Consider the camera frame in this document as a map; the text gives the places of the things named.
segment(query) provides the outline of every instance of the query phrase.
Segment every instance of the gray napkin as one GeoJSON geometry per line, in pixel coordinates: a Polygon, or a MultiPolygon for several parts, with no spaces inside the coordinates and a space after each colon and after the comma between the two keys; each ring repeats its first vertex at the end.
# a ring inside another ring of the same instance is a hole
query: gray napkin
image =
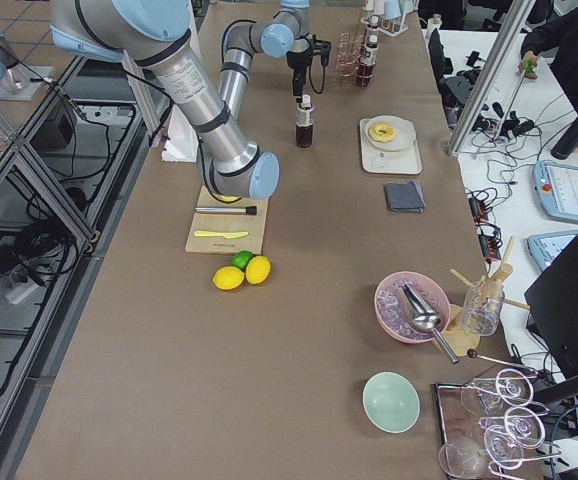
{"type": "Polygon", "coordinates": [[[427,206],[422,187],[415,180],[385,183],[385,194],[387,207],[393,212],[421,213],[427,206]]]}

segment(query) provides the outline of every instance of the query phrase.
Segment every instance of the pink bowl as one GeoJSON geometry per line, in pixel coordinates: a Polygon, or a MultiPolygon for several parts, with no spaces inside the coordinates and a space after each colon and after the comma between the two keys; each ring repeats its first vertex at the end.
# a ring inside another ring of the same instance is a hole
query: pink bowl
{"type": "Polygon", "coordinates": [[[422,343],[433,339],[428,333],[420,333],[410,327],[400,304],[399,290],[409,285],[420,293],[440,313],[441,332],[447,328],[451,307],[442,288],[429,277],[416,272],[396,272],[387,276],[376,288],[373,303],[380,326],[390,336],[404,343],[422,343]]]}

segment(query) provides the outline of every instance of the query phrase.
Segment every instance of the mint green bowl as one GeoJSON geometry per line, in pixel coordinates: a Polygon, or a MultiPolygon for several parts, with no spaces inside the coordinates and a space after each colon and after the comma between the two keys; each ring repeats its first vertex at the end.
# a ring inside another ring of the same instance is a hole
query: mint green bowl
{"type": "Polygon", "coordinates": [[[420,415],[420,399],[409,380],[393,372],[377,373],[365,384],[362,405],[369,420],[381,430],[402,433],[420,415]]]}

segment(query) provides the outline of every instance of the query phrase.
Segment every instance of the syrup bottle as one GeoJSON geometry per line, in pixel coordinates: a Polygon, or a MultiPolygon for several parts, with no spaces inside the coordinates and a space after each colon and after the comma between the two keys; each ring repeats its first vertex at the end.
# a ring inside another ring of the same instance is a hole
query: syrup bottle
{"type": "Polygon", "coordinates": [[[369,39],[362,47],[358,68],[356,69],[356,85],[366,87],[371,81],[373,67],[376,64],[378,54],[378,35],[369,35],[369,39]]]}
{"type": "Polygon", "coordinates": [[[313,142],[313,105],[311,96],[303,95],[298,104],[298,115],[296,117],[296,145],[301,148],[311,146],[313,142]]]}

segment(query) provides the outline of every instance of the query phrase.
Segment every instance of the hand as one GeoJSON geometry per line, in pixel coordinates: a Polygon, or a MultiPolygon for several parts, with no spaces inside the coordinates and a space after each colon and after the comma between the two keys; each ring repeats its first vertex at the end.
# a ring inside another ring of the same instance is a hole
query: hand
{"type": "Polygon", "coordinates": [[[538,78],[538,75],[536,75],[536,72],[534,72],[533,69],[536,68],[537,66],[538,66],[538,56],[532,51],[528,51],[527,53],[524,54],[522,60],[520,60],[520,63],[518,63],[518,71],[519,72],[525,71],[525,77],[535,80],[536,78],[538,78]],[[529,66],[531,67],[530,72],[526,71],[527,63],[529,63],[529,66]]]}

